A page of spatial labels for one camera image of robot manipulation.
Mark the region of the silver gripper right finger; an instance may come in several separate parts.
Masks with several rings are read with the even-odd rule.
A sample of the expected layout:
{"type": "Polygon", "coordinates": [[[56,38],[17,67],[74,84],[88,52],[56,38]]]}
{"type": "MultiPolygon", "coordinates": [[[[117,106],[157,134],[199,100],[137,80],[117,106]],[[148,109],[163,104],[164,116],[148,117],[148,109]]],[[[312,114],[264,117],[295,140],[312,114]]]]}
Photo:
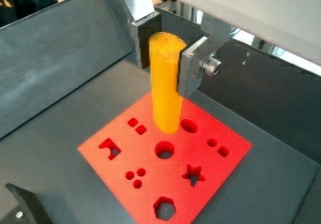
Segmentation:
{"type": "Polygon", "coordinates": [[[215,52],[239,31],[208,14],[201,17],[200,30],[208,36],[200,37],[180,54],[176,91],[181,97],[188,97],[199,87],[204,74],[211,77],[217,73],[221,62],[215,52]]]}

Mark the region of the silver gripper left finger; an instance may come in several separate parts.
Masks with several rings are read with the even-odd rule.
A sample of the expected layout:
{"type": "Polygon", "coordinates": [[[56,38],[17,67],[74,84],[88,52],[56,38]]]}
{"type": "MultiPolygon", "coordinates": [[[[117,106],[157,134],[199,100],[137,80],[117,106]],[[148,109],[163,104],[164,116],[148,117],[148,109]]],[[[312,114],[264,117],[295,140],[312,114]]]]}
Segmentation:
{"type": "Polygon", "coordinates": [[[127,17],[136,63],[140,68],[149,66],[149,36],[160,30],[160,14],[153,10],[151,0],[117,0],[127,17]]]}

